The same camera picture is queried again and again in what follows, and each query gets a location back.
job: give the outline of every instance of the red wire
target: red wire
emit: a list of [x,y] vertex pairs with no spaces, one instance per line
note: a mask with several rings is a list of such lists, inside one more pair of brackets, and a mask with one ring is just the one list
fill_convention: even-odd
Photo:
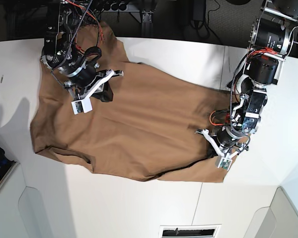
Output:
[[[78,7],[81,8],[81,9],[86,9],[85,7],[80,6],[80,5],[77,5],[77,4],[75,4],[74,2],[71,2],[70,0],[65,0],[65,1],[67,1],[68,3],[70,3],[70,4],[74,5],[74,6],[78,6]],[[92,14],[90,14],[89,12],[87,12],[87,14],[88,14],[89,16],[91,16],[95,21],[97,21],[97,19],[96,19]]]
[[271,48],[265,47],[263,49],[260,49],[260,50],[253,51],[253,52],[249,53],[248,57],[249,56],[254,56],[254,55],[260,54],[260,53],[271,53],[273,55],[278,54],[277,52],[273,51]]
[[210,114],[210,118],[209,118],[210,123],[211,123],[212,125],[224,125],[224,124],[215,124],[215,123],[212,122],[211,117],[212,117],[213,113],[215,113],[215,112],[216,112],[216,111],[213,111],[213,112]]
[[[67,1],[68,3],[70,3],[70,4],[74,5],[74,6],[77,6],[77,7],[81,8],[81,9],[86,9],[85,7],[80,6],[80,5],[77,5],[77,4],[75,4],[74,2],[71,2],[70,0],[65,0],[65,1]],[[87,14],[88,14],[90,17],[92,17],[95,21],[97,21],[97,25],[98,25],[98,28],[99,28],[99,31],[100,31],[100,34],[99,34],[99,36],[100,36],[100,41],[103,42],[103,29],[101,28],[101,26],[100,26],[100,24],[99,24],[97,18],[95,18],[95,17],[94,17],[92,14],[90,14],[89,12],[87,12]]]

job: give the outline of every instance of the white panel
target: white panel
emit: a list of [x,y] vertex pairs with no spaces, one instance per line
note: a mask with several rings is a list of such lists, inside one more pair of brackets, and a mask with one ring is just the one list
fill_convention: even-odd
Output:
[[0,238],[28,238],[18,210],[18,202],[25,189],[20,165],[0,188]]
[[270,238],[277,226],[277,220],[272,209],[269,208],[262,225],[260,226],[255,238]]
[[[27,117],[28,113],[26,111],[24,113],[24,116]],[[0,131],[7,131],[8,128],[9,123]],[[28,130],[0,134],[0,146],[5,149],[8,158],[18,158],[22,165],[26,185],[40,191],[54,237],[77,238],[75,230],[79,230],[80,227],[73,222],[65,174],[66,165],[35,155]],[[92,187],[89,181],[86,181],[86,184]]]
[[233,79],[238,63],[247,53],[247,49],[225,46],[221,90],[229,90],[226,85]]
[[298,213],[281,188],[277,189],[270,208],[277,221],[271,238],[298,238]]
[[267,215],[268,210],[269,210],[269,207],[263,207],[263,208],[258,209],[255,212],[253,219],[252,219],[251,223],[249,224],[249,227],[247,228],[244,238],[255,238],[256,237],[256,234],[257,234],[259,228],[261,227],[261,225]]
[[118,38],[131,62],[142,62],[174,77],[220,88],[224,46],[144,38]]
[[19,203],[19,212],[31,238],[53,238],[40,192],[26,187]]
[[276,188],[204,183],[193,225],[221,224],[218,238],[242,238],[255,212],[270,206]]

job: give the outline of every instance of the floor vent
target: floor vent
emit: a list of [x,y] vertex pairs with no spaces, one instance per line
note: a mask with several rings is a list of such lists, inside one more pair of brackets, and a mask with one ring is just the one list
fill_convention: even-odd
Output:
[[160,226],[159,238],[216,238],[220,225]]

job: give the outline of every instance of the metal bracket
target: metal bracket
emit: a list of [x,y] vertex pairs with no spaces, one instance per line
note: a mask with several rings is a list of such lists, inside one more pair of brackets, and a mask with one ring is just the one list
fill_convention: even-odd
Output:
[[113,71],[113,70],[109,70],[106,72],[106,75],[97,80],[94,85],[86,92],[84,92],[83,95],[79,95],[79,99],[72,101],[72,108],[74,111],[74,114],[78,114],[78,113],[88,113],[90,111],[93,110],[92,105],[91,105],[91,101],[90,101],[90,97],[97,92],[101,92],[103,90],[103,85],[104,83],[106,83],[108,80],[110,80],[112,77],[116,77],[116,76],[124,76],[124,73],[122,71]]
[[152,38],[153,36],[153,24],[152,24],[153,12],[142,12],[142,25],[141,34],[143,37]]
[[232,149],[228,149],[228,150],[224,151],[223,148],[222,147],[220,148],[217,145],[217,143],[214,141],[214,139],[209,135],[209,130],[198,129],[195,133],[203,135],[205,137],[205,139],[212,145],[212,147],[214,148],[215,152],[218,155],[215,165],[218,168],[222,168],[225,170],[230,169],[232,162],[233,162],[233,157],[238,155],[239,152],[241,151],[241,149],[243,149],[246,146],[246,144],[241,145],[241,148],[237,149],[234,153],[232,153]]

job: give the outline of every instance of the white table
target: white table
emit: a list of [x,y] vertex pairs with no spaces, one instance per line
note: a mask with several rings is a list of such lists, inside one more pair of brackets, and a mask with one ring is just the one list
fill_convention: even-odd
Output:
[[[224,89],[246,52],[202,43],[120,40],[130,61],[216,89]],[[55,238],[155,238],[160,225],[191,224],[222,224],[218,238],[242,238],[256,210],[270,205],[298,163],[298,59],[292,58],[279,86],[268,90],[250,151],[237,159],[224,183],[137,182],[35,155],[29,125],[38,104],[42,46],[42,39],[0,43],[0,146],[21,163],[26,185],[41,192]]]

